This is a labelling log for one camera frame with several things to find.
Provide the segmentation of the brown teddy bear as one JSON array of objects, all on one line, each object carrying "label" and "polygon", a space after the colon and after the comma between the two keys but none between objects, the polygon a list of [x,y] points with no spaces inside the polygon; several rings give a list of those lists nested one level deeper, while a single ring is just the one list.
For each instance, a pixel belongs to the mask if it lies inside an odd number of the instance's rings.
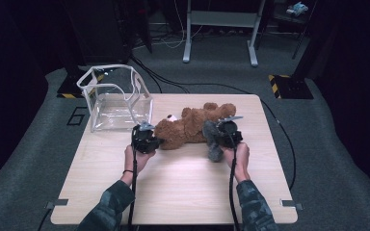
[{"label": "brown teddy bear", "polygon": [[161,149],[174,150],[185,143],[206,142],[202,134],[205,121],[218,121],[235,115],[236,106],[231,103],[219,106],[217,103],[207,102],[202,108],[186,107],[182,110],[180,119],[164,118],[159,121],[154,135],[163,140]]}]

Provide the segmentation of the person's left hand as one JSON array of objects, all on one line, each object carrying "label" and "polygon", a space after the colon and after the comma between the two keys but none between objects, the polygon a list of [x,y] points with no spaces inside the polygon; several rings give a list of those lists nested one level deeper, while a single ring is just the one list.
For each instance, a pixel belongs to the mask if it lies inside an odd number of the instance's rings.
[{"label": "person's left hand", "polygon": [[155,151],[146,154],[139,151],[134,152],[132,146],[127,145],[124,150],[125,161],[123,170],[129,169],[139,173],[144,169],[148,160],[155,154]]}]

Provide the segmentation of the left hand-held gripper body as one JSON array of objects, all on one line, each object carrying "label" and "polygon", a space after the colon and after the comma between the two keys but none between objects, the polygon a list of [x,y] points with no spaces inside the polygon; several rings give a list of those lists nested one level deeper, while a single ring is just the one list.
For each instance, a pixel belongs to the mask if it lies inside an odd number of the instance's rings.
[{"label": "left hand-held gripper body", "polygon": [[152,136],[153,125],[146,121],[137,124],[132,130],[131,145],[141,153],[150,153],[156,149],[156,138]]}]

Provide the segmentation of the dark curtain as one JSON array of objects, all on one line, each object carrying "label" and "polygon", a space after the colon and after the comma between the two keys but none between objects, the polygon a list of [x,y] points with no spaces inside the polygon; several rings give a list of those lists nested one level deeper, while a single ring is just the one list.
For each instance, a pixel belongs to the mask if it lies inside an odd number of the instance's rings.
[{"label": "dark curtain", "polygon": [[0,169],[33,121],[47,88],[6,2],[0,0]]},{"label": "dark curtain", "polygon": [[326,0],[334,35],[316,85],[325,97],[336,133],[370,178],[370,0]]}]

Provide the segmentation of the person's right hand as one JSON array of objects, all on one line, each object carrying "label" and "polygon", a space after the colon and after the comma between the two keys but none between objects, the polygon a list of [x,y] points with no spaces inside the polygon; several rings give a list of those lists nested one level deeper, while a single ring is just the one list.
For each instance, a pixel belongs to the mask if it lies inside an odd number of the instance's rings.
[{"label": "person's right hand", "polygon": [[224,158],[229,167],[232,167],[233,159],[236,159],[234,168],[234,177],[238,183],[245,180],[250,180],[251,177],[248,172],[250,148],[244,142],[240,142],[237,145],[236,150],[231,148],[223,147]]}]

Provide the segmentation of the blue and white packet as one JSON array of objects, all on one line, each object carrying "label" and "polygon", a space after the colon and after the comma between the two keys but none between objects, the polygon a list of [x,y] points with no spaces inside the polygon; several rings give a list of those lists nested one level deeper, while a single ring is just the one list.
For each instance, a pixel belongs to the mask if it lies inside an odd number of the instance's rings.
[{"label": "blue and white packet", "polygon": [[306,6],[302,2],[298,2],[294,5],[288,6],[286,12],[294,16],[299,16],[302,13],[305,13],[307,10],[308,6]]}]

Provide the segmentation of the white metal stand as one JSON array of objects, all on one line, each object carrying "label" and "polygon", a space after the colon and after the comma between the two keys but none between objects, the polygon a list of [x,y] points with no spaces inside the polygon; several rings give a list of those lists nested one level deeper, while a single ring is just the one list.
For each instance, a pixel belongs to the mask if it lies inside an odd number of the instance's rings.
[{"label": "white metal stand", "polygon": [[182,61],[187,64],[191,58],[191,29],[193,25],[252,28],[251,39],[247,41],[247,46],[251,66],[258,67],[258,59],[256,57],[254,45],[265,3],[266,0],[259,0],[259,6],[256,13],[234,13],[194,11],[192,9],[192,0],[187,0],[186,42]]}]

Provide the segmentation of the dark shelf cart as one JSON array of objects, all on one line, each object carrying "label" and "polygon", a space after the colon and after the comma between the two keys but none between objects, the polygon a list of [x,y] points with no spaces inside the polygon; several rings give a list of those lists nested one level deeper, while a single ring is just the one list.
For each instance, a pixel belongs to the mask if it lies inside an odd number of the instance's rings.
[{"label": "dark shelf cart", "polygon": [[[308,10],[299,16],[294,16],[286,12],[287,7],[294,5],[298,2],[302,2],[308,6]],[[288,25],[296,29],[298,34],[298,43],[293,53],[292,59],[297,57],[299,48],[302,45],[304,35],[308,28],[309,21],[314,14],[315,8],[318,4],[318,0],[284,0],[283,2],[277,2],[273,6],[271,18],[281,24]]]}]

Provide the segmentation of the black base yellow striped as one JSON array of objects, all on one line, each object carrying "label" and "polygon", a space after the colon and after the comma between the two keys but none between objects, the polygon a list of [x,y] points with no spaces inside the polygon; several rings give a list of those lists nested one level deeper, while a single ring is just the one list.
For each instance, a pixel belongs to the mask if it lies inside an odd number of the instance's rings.
[{"label": "black base yellow striped", "polygon": [[57,90],[57,96],[60,98],[83,98],[81,89],[77,86],[78,78],[67,75]]},{"label": "black base yellow striped", "polygon": [[277,99],[312,99],[313,95],[304,80],[295,80],[288,75],[269,75],[269,81]]}]

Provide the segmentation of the grey towel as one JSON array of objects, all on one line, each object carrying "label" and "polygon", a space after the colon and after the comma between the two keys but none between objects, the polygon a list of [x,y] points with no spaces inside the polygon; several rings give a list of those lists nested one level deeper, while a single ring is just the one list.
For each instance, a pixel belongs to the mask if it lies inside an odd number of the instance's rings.
[{"label": "grey towel", "polygon": [[216,140],[216,138],[220,135],[216,123],[211,120],[206,120],[203,123],[202,134],[206,138],[206,143],[208,146],[208,159],[211,162],[219,162],[223,158],[224,152]]}]

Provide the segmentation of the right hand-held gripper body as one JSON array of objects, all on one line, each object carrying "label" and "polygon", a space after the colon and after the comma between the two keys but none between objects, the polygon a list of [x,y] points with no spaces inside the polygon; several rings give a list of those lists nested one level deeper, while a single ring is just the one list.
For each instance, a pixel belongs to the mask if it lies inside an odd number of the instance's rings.
[{"label": "right hand-held gripper body", "polygon": [[216,125],[218,129],[216,141],[219,145],[228,148],[235,148],[237,144],[243,140],[242,134],[235,123],[236,119],[240,119],[240,117],[230,116],[218,121]]}]

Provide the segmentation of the clear plastic bag white trim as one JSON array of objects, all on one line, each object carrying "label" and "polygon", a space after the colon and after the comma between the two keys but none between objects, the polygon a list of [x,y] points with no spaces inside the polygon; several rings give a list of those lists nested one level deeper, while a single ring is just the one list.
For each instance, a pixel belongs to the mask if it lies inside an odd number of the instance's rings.
[{"label": "clear plastic bag white trim", "polygon": [[151,122],[153,98],[138,71],[126,64],[95,65],[77,81],[90,112],[91,131],[129,131]]}]

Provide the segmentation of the black cabinet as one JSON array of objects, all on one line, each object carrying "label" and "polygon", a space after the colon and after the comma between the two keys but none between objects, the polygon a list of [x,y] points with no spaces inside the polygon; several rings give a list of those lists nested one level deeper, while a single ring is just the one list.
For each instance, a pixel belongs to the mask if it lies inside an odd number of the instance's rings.
[{"label": "black cabinet", "polygon": [[130,49],[116,0],[65,0],[86,64],[126,64]]}]

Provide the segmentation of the grey metal table bracket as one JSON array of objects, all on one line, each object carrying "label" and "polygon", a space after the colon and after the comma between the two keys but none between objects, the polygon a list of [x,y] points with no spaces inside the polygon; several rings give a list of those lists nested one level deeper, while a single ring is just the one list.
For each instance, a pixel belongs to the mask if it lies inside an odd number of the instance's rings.
[{"label": "grey metal table bracket", "polygon": [[68,203],[67,199],[56,199],[54,201],[48,201],[45,208],[48,210],[54,209],[56,206],[66,206]]},{"label": "grey metal table bracket", "polygon": [[284,199],[281,199],[280,200],[280,205],[282,207],[294,208],[294,209],[296,209],[298,211],[301,211],[301,210],[304,209],[303,204],[296,203],[294,200],[284,200]]}]

